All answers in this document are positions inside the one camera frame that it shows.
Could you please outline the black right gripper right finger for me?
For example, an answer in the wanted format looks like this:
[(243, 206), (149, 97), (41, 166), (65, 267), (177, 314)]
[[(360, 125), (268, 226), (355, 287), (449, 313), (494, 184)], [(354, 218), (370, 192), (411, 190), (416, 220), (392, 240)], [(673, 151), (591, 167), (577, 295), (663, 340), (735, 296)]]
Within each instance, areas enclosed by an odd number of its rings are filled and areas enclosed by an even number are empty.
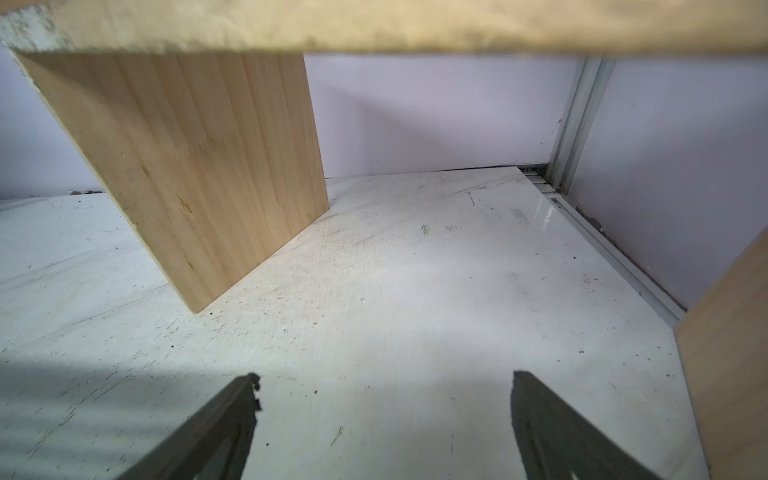
[(658, 477), (528, 371), (513, 372), (511, 424), (529, 479)]

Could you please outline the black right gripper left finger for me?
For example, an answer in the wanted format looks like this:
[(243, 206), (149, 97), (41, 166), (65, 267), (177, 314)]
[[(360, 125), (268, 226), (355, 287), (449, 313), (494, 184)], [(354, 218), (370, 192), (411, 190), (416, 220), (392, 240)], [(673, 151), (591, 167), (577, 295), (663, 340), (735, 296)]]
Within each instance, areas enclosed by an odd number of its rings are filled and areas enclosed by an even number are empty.
[(122, 479), (240, 479), (261, 404), (260, 377), (239, 376), (188, 418)]

